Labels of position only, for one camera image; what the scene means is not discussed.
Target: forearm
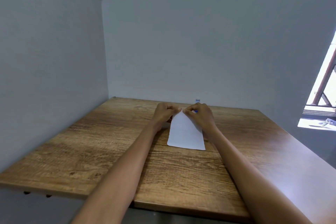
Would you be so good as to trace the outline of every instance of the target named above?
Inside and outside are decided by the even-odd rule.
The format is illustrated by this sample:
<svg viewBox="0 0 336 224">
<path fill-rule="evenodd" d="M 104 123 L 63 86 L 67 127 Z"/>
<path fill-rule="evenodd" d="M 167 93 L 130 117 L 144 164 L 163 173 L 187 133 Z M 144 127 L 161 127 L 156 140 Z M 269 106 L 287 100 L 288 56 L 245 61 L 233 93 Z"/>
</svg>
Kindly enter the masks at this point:
<svg viewBox="0 0 336 224">
<path fill-rule="evenodd" d="M 311 223 L 217 128 L 206 131 L 256 223 Z"/>
<path fill-rule="evenodd" d="M 73 224 L 120 223 L 133 200 L 157 131 L 150 122 L 90 194 Z"/>
</svg>

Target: left hand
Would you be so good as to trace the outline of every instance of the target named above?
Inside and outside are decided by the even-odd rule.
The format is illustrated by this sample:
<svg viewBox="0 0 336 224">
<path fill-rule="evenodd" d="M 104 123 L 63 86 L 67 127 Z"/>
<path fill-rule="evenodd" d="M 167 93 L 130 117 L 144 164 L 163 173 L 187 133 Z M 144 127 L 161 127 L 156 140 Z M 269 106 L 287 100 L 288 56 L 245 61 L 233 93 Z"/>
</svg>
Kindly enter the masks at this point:
<svg viewBox="0 0 336 224">
<path fill-rule="evenodd" d="M 171 103 L 159 103 L 155 109 L 152 122 L 157 126 L 159 131 L 162 125 L 169 120 L 169 118 L 181 111 L 181 108 Z"/>
</svg>

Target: white paper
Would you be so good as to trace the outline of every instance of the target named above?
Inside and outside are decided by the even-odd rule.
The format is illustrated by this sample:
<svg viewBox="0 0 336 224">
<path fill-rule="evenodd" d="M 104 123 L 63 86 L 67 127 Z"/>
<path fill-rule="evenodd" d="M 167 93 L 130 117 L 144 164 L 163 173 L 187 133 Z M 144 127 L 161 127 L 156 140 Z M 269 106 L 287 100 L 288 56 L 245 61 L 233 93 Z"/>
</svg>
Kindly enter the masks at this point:
<svg viewBox="0 0 336 224">
<path fill-rule="evenodd" d="M 173 117 L 167 144 L 180 148 L 205 150 L 202 129 L 183 112 Z"/>
</svg>

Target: small bottle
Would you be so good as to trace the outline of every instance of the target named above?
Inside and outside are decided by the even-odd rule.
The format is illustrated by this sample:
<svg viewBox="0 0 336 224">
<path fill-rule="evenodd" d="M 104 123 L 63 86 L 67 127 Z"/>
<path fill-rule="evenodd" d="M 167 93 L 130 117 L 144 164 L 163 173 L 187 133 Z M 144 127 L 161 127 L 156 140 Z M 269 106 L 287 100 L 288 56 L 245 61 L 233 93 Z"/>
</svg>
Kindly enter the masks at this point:
<svg viewBox="0 0 336 224">
<path fill-rule="evenodd" d="M 199 98 L 197 98 L 197 99 L 196 99 L 196 104 L 197 104 L 197 103 L 200 103 L 200 102 L 201 102 L 201 100 L 200 100 Z"/>
</svg>

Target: right hand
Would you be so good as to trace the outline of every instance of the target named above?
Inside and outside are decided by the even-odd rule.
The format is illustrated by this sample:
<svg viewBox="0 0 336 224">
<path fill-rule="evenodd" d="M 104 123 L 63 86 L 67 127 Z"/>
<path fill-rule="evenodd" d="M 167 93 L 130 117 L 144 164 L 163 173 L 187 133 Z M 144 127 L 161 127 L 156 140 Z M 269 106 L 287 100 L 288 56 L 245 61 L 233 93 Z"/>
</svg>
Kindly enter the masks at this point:
<svg viewBox="0 0 336 224">
<path fill-rule="evenodd" d="M 212 111 L 206 104 L 196 103 L 184 109 L 183 113 L 192 118 L 205 133 L 216 128 Z"/>
</svg>

